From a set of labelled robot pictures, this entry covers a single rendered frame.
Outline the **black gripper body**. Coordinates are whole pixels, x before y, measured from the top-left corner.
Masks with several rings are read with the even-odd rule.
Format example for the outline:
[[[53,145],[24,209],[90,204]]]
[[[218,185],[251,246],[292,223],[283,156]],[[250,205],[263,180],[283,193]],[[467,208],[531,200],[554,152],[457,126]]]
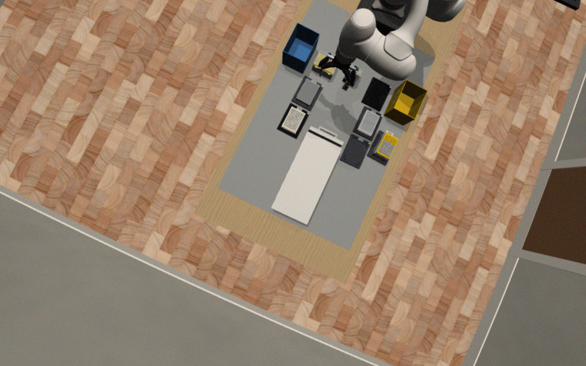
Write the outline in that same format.
[[[334,64],[338,65],[338,67],[336,67],[337,69],[340,69],[340,68],[345,69],[345,70],[350,69],[351,64],[345,65],[345,64],[340,63],[337,60],[336,56],[334,56],[334,58],[332,59],[332,61],[333,61]]]

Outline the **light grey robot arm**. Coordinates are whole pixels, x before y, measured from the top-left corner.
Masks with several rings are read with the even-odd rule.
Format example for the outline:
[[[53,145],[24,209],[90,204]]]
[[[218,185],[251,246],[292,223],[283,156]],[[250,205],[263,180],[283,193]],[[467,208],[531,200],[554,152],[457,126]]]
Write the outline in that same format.
[[[405,80],[416,69],[412,51],[425,16],[438,22],[450,21],[466,0],[374,0],[371,8],[402,19],[405,3],[410,3],[410,7],[404,24],[386,36],[377,30],[371,10],[355,10],[340,32],[337,60],[348,65],[358,58],[381,76]]]

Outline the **yellow open-top bin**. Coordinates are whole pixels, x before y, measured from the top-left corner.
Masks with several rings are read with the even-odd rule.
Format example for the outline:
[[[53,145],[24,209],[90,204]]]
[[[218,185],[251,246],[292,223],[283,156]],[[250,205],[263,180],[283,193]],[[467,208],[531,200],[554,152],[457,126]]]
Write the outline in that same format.
[[[403,126],[412,122],[416,119],[426,92],[427,90],[406,80],[395,89],[384,116]]]

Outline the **grey bench mat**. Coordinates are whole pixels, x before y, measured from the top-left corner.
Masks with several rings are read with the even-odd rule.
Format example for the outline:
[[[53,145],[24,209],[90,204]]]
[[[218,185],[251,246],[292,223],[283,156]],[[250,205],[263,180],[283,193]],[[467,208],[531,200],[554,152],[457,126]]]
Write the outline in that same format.
[[[368,157],[374,139],[379,131],[388,130],[400,139],[405,125],[383,116],[373,140],[352,132],[360,118],[364,103],[361,103],[372,77],[392,86],[383,104],[383,114],[395,89],[406,80],[422,87],[435,57],[414,47],[412,55],[416,57],[416,69],[403,81],[390,80],[372,70],[364,61],[356,58],[352,63],[362,71],[354,86],[343,90],[345,74],[335,70],[332,79],[319,76],[312,70],[312,65],[319,51],[335,56],[342,28],[350,12],[327,0],[312,0],[302,25],[319,34],[318,44],[305,71],[302,73],[291,69],[281,61],[275,75],[263,95],[253,119],[237,151],[230,161],[218,189],[249,202],[262,210],[293,223],[306,231],[350,250],[368,207],[376,194],[377,186],[388,168],[389,161],[383,165]],[[324,85],[311,111],[299,106],[291,99],[302,83],[303,77]],[[297,138],[293,138],[277,129],[290,103],[309,112],[309,115]],[[283,184],[288,170],[310,127],[327,128],[343,141],[340,155],[330,174],[323,192],[312,212],[307,225],[286,214],[272,209],[275,197]],[[367,140],[370,144],[360,169],[340,160],[348,140],[354,134]]]

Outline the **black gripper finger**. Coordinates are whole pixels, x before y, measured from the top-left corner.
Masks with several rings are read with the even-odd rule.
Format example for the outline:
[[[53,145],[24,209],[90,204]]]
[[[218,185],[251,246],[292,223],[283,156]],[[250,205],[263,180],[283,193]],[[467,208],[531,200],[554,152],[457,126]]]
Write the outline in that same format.
[[[357,66],[354,66],[354,67],[350,66],[350,72],[351,72],[351,74],[349,72],[349,69],[348,70],[345,70],[345,69],[340,68],[344,72],[345,77],[346,77],[346,80],[347,80],[345,82],[345,85],[344,85],[343,88],[345,88],[345,86],[348,85],[349,82],[354,83],[354,81],[356,79],[356,68],[357,68]]]
[[[318,66],[321,67],[321,70],[320,70],[321,73],[319,74],[320,77],[323,74],[324,69],[328,69],[330,67],[332,67],[332,68],[338,67],[338,65],[334,64],[333,61],[330,61],[333,58],[334,58],[334,56],[332,56],[332,54],[329,53],[328,56],[324,57],[323,60],[319,61]]]

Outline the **blue open-top bin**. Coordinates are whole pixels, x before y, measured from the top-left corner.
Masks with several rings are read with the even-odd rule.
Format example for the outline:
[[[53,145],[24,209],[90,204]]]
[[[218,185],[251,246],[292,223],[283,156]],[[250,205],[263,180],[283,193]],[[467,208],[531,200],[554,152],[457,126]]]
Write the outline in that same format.
[[[283,49],[283,64],[303,74],[311,53],[318,44],[319,34],[297,23]]]

